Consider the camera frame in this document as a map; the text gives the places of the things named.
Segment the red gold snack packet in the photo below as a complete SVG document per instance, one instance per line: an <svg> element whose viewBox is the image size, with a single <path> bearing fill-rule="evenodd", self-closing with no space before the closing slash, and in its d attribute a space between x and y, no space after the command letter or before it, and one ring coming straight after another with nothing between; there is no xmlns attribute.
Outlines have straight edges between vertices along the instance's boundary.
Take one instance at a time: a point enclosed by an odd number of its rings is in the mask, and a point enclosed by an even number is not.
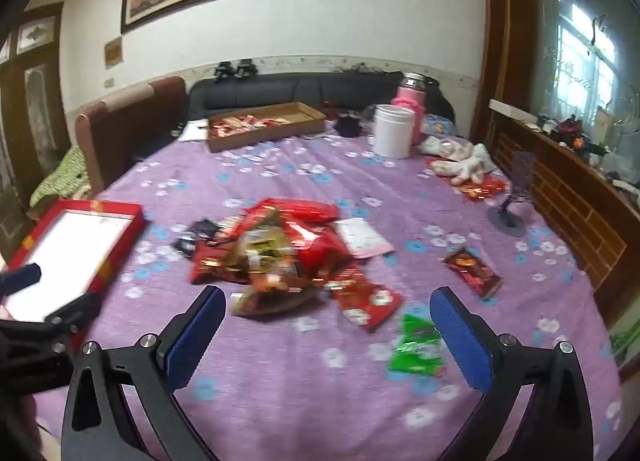
<svg viewBox="0 0 640 461"><path fill-rule="evenodd" d="M200 241L192 256L190 282L201 285L222 280L238 285L250 282L247 259L240 254L238 241Z"/></svg>

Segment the black snack packet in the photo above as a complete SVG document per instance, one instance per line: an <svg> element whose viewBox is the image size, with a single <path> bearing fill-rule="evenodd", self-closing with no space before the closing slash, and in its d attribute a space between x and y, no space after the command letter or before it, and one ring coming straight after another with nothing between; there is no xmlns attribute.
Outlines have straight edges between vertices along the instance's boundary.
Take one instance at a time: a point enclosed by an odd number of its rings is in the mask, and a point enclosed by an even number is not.
<svg viewBox="0 0 640 461"><path fill-rule="evenodd" d="M178 232L178 237L171 243L171 247L187 259L193 259L198 242L208 242L216 236L220 226L207 218L194 221L186 229Z"/></svg>

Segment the green snack packet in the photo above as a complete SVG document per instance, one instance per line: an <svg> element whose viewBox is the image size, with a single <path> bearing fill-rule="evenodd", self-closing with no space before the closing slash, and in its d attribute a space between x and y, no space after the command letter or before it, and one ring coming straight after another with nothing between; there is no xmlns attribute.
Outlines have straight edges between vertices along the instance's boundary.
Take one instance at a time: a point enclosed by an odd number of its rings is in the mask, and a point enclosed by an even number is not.
<svg viewBox="0 0 640 461"><path fill-rule="evenodd" d="M405 314L401 321L401 338L388 369L413 375L441 377L445 373L442 338L431 320Z"/></svg>

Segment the dark brown snack packet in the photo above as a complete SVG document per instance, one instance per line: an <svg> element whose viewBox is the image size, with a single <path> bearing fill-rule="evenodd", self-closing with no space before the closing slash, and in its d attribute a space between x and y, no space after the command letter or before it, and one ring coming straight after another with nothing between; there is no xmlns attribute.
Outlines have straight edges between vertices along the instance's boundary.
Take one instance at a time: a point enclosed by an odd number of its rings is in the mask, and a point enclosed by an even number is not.
<svg viewBox="0 0 640 461"><path fill-rule="evenodd" d="M480 299L489 299L502 285L502 278L466 247L448 254L444 264Z"/></svg>

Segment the gold brown snack bag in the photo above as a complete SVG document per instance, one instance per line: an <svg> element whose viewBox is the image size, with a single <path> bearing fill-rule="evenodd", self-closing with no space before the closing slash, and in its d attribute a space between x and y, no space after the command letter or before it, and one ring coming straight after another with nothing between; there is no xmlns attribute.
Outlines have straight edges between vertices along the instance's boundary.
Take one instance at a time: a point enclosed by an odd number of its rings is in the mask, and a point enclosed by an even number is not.
<svg viewBox="0 0 640 461"><path fill-rule="evenodd" d="M261 318L287 313L316 299L319 285L306 276L291 245L273 239L247 243L244 259L248 287L232 296L231 312L243 318Z"/></svg>

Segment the red floral snack packet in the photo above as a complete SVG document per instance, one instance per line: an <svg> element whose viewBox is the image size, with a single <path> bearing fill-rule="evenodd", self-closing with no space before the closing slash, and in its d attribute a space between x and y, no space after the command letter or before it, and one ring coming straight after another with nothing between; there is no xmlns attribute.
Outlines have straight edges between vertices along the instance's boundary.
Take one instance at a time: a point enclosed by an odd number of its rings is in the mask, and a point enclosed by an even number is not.
<svg viewBox="0 0 640 461"><path fill-rule="evenodd" d="M355 265L349 265L326 282L343 316L359 329L373 332L393 317L402 296L385 285L371 282Z"/></svg>

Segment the large red snack pack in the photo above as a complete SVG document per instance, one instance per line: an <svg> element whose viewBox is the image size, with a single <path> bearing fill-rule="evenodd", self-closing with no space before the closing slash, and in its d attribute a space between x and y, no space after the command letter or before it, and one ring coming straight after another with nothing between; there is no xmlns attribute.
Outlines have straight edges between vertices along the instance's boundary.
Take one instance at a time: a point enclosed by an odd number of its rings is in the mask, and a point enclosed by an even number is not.
<svg viewBox="0 0 640 461"><path fill-rule="evenodd" d="M319 283L352 262L343 240L330 227L314 228L298 218L282 214L275 208L246 216L232 230L244 256L247 243L273 239L277 244L294 247L306 276Z"/></svg>

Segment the pink white snack packet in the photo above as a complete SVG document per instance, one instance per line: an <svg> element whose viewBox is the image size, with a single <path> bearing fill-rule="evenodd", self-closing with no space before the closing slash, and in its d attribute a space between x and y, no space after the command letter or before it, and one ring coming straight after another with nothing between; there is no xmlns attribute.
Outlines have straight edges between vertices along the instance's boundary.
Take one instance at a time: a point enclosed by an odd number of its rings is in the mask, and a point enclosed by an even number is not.
<svg viewBox="0 0 640 461"><path fill-rule="evenodd" d="M393 245L363 218L341 219L334 222L333 228L355 259L370 259L395 251Z"/></svg>

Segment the long red snack pack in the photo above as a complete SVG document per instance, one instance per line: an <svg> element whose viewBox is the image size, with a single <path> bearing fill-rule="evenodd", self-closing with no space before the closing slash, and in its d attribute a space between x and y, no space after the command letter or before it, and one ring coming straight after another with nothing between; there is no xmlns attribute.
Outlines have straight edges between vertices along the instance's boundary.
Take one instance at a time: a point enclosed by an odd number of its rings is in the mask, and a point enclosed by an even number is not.
<svg viewBox="0 0 640 461"><path fill-rule="evenodd" d="M282 214L291 215L311 224L329 224L337 220L340 211L335 204L301 199L266 198L245 210L246 215L257 214L260 210L275 208Z"/></svg>

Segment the red tray white inside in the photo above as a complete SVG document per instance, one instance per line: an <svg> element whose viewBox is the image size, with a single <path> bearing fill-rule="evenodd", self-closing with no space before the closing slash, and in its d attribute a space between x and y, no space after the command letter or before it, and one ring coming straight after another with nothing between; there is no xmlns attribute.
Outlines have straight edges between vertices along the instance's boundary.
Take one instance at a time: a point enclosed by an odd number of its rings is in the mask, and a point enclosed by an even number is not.
<svg viewBox="0 0 640 461"><path fill-rule="evenodd" d="M139 204L61 200L35 225L9 260L9 270L36 264L40 279L2 305L16 320L43 322L87 292L100 293L145 227Z"/></svg>

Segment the green patterned cushion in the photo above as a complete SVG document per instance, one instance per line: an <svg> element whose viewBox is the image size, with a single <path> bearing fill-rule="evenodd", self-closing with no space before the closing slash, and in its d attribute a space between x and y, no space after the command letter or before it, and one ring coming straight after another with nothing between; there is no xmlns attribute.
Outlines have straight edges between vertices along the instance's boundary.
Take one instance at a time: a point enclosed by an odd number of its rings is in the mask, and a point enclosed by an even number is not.
<svg viewBox="0 0 640 461"><path fill-rule="evenodd" d="M88 199L92 193L84 152L73 146L66 152L58 167L38 184L32 192L29 207L34 208L48 195L60 199Z"/></svg>

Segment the wooden glass door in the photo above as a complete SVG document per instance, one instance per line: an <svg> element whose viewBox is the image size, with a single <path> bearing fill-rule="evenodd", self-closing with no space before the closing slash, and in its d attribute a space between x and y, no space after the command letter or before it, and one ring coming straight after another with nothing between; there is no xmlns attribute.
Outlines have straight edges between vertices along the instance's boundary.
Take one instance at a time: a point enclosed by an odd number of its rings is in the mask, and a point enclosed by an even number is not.
<svg viewBox="0 0 640 461"><path fill-rule="evenodd" d="M70 149L60 83L63 5L25 11L1 48L1 257L32 229L32 194Z"/></svg>

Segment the wooden sideboard cabinet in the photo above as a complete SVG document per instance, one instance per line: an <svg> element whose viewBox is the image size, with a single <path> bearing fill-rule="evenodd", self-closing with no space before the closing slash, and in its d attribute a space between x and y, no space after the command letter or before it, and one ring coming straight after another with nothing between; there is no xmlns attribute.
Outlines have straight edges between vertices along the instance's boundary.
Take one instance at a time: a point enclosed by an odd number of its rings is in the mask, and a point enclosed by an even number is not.
<svg viewBox="0 0 640 461"><path fill-rule="evenodd" d="M593 168L526 122L528 113L489 101L490 152L510 168L515 152L534 156L533 197L538 213L563 239L591 281L608 328L639 296L639 214Z"/></svg>

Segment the white notebook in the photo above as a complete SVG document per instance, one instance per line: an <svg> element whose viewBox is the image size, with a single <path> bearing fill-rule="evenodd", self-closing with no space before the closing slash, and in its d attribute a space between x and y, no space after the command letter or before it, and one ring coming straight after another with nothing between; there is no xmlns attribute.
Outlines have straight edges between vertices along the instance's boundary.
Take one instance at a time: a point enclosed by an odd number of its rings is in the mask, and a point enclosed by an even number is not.
<svg viewBox="0 0 640 461"><path fill-rule="evenodd" d="M208 138L208 122L206 120L189 121L179 135L180 142L206 141Z"/></svg>

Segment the brown cardboard snack tray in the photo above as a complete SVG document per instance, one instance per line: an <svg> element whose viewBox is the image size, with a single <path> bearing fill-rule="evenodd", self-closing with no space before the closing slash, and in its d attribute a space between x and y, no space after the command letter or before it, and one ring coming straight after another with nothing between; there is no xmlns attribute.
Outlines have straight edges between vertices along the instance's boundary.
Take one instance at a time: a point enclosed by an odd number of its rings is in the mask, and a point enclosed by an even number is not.
<svg viewBox="0 0 640 461"><path fill-rule="evenodd" d="M215 153L325 129L326 116L305 103L260 106L209 117L207 146Z"/></svg>

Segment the red foil packet under plush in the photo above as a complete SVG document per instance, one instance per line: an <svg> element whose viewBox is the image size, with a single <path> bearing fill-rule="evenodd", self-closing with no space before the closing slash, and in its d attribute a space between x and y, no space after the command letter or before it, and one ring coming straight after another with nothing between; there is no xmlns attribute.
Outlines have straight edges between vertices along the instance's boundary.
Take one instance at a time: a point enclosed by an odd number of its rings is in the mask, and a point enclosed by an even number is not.
<svg viewBox="0 0 640 461"><path fill-rule="evenodd" d="M460 162L428 158L426 169L474 202L486 201L508 191L508 183L492 168L486 172L485 163L480 158L466 158Z"/></svg>

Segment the purple floral tablecloth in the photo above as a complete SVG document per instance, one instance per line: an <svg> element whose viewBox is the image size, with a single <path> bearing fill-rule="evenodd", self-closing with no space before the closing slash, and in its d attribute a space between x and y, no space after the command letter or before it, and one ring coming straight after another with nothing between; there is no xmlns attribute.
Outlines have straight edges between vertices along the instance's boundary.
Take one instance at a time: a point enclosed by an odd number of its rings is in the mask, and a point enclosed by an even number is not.
<svg viewBox="0 0 640 461"><path fill-rule="evenodd" d="M568 243L531 206L513 238L426 168L390 160L364 138L288 138L213 153L171 143L105 192L142 205L149 226L91 336L105 348L157 332L203 288L171 248L192 222L229 221L272 198L335 206L357 239L377 231L390 251L367 259L331 252L364 296L321 293L264 319L228 315L178 400L224 460L434 460L480 395L449 355L436 375L396 372L390 360L409 317L426 318L447 285L497 333L522 344L573 344L588 389L593 455L622 438L620 382L588 276Z"/></svg>

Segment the black phone stand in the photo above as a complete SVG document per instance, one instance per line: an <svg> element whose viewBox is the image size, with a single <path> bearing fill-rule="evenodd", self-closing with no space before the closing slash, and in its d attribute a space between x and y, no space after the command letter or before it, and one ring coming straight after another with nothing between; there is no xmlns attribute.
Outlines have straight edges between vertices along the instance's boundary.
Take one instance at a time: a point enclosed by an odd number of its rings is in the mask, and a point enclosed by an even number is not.
<svg viewBox="0 0 640 461"><path fill-rule="evenodd" d="M488 210L488 219L500 233L521 238L526 235L525 221L510 210L512 204L529 202L530 186L533 184L534 155L530 152L515 151L512 154L511 191L499 205Z"/></svg>

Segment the white plush toy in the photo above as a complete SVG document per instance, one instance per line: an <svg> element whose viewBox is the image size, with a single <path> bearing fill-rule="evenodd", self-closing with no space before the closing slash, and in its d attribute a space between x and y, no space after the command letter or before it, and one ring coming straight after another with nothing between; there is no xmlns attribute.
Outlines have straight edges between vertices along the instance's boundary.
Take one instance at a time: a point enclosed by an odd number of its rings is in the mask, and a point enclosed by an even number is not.
<svg viewBox="0 0 640 461"><path fill-rule="evenodd" d="M428 167L437 176L450 178L454 186L465 181L481 184L485 176L497 168L483 143L428 136L419 150L423 155L434 158Z"/></svg>

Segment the small black pouch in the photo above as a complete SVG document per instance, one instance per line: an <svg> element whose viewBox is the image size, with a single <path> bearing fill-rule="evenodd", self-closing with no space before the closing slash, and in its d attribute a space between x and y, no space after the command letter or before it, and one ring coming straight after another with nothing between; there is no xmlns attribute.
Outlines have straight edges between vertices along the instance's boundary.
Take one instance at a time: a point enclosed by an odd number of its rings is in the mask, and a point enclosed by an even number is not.
<svg viewBox="0 0 640 461"><path fill-rule="evenodd" d="M339 113L334 124L337 135L343 138L357 138L361 134L360 116L352 113Z"/></svg>

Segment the white plastic jar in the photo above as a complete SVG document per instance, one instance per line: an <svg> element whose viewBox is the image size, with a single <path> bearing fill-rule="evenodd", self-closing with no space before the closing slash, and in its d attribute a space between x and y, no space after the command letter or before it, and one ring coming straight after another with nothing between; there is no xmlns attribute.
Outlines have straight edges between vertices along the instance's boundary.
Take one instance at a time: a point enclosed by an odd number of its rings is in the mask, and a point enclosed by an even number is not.
<svg viewBox="0 0 640 461"><path fill-rule="evenodd" d="M374 111L373 152L382 158L408 158L414 112L403 106L378 104Z"/></svg>

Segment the black leather sofa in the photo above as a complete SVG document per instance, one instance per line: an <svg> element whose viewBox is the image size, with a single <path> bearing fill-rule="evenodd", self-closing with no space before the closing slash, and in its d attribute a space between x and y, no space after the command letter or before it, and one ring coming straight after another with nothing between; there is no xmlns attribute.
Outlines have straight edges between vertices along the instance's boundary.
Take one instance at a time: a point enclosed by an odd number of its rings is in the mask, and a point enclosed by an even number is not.
<svg viewBox="0 0 640 461"><path fill-rule="evenodd" d="M189 92L186 118L201 120L243 109L301 102L322 112L361 112L389 104L404 74L281 73L200 80Z"/></svg>

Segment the pink thermos bottle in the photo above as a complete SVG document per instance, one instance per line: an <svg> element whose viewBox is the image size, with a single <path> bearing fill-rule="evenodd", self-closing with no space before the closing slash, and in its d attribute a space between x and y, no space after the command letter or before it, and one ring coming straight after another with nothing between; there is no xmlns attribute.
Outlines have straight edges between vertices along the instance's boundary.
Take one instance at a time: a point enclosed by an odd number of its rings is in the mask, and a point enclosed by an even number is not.
<svg viewBox="0 0 640 461"><path fill-rule="evenodd" d="M392 99L392 105L413 112L412 144L413 146L419 144L425 114L425 76L413 72L405 73L397 88L396 97Z"/></svg>

